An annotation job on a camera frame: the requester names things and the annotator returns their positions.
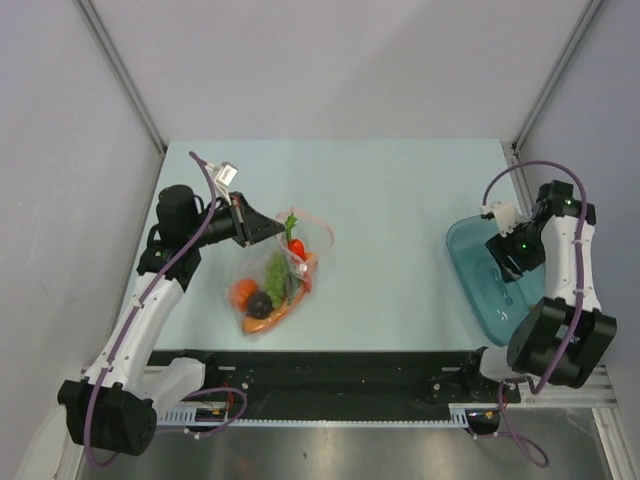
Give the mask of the red toy carrot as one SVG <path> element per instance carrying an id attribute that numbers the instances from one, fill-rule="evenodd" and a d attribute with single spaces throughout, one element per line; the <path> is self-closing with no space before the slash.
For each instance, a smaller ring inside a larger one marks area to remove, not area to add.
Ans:
<path id="1" fill-rule="evenodd" d="M 306 251 L 304 243 L 300 239 L 293 236 L 293 230 L 297 225 L 297 217 L 293 213 L 289 214 L 285 220 L 284 225 L 286 242 L 289 251 L 296 255 L 300 260 L 305 261 Z"/>

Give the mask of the clear zip top bag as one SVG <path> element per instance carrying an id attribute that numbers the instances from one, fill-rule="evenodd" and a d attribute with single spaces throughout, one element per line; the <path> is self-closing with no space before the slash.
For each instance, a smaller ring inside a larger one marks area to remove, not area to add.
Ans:
<path id="1" fill-rule="evenodd" d="M 296 207 L 276 220 L 285 230 L 229 274 L 226 301 L 245 336 L 264 335 L 295 312 L 311 294 L 320 260 L 335 243 L 328 223 Z"/>

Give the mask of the orange toy pumpkin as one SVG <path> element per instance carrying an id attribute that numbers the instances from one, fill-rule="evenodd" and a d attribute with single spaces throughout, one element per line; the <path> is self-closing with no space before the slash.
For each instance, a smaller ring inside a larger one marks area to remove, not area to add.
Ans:
<path id="1" fill-rule="evenodd" d="M 240 312 L 245 312 L 251 295 L 259 290 L 258 283 L 252 278 L 235 282 L 228 293 L 229 304 Z"/>

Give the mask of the dark purple toy fruit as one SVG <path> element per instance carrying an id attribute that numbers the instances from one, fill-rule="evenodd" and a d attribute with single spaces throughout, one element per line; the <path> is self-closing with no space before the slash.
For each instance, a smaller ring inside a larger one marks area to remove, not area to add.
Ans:
<path id="1" fill-rule="evenodd" d="M 271 298 L 265 291 L 256 291 L 247 300 L 246 313 L 251 318 L 264 320 L 273 310 Z"/>

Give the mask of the green toy grapes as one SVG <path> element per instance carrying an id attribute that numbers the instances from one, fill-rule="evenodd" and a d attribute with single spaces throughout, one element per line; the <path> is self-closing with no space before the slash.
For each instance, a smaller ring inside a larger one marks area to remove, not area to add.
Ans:
<path id="1" fill-rule="evenodd" d="M 274 309 L 279 309 L 286 296 L 285 283 L 289 274 L 286 256 L 278 251 L 274 252 L 265 268 L 264 290 L 271 298 Z"/>

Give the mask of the green toy chili pepper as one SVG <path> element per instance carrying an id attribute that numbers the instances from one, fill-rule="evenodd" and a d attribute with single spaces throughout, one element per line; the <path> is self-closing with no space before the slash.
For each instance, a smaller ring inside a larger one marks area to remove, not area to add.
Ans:
<path id="1" fill-rule="evenodd" d="M 304 282 L 295 274 L 289 273 L 285 283 L 286 300 L 288 305 L 292 305 L 299 294 L 304 292 Z"/>

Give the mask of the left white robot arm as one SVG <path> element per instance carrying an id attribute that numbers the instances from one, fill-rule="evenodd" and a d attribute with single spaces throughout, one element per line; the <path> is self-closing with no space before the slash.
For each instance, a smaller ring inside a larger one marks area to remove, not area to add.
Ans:
<path id="1" fill-rule="evenodd" d="M 172 360 L 149 381 L 143 375 L 201 262 L 201 248 L 225 240 L 246 247 L 285 230 L 239 192 L 205 205 L 186 185 L 163 189 L 156 215 L 128 306 L 83 378 L 65 381 L 57 394 L 72 440 L 87 452 L 139 456 L 151 443 L 158 419 L 176 404 L 191 393 L 207 400 L 219 392 L 220 374 L 196 357 Z"/>

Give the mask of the blue plastic food tray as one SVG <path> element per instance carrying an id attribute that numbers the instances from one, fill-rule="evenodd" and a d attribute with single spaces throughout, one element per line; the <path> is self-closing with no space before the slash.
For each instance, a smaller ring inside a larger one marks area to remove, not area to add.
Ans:
<path id="1" fill-rule="evenodd" d="M 497 346 L 506 346 L 520 323 L 544 295 L 545 267 L 506 283 L 486 242 L 498 233 L 494 223 L 479 216 L 456 222 L 446 235 L 454 269 L 476 319 Z"/>

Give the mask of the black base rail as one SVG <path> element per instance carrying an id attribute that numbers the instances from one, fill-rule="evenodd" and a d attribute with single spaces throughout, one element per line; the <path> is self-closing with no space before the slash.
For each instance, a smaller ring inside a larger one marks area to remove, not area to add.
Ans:
<path id="1" fill-rule="evenodd" d="M 479 373 L 478 351 L 250 352 L 160 350 L 147 363 L 158 373 L 179 357 L 206 366 L 197 421 L 244 415 L 254 420 L 443 420 L 446 408 L 468 416 L 518 404 L 514 386 Z"/>

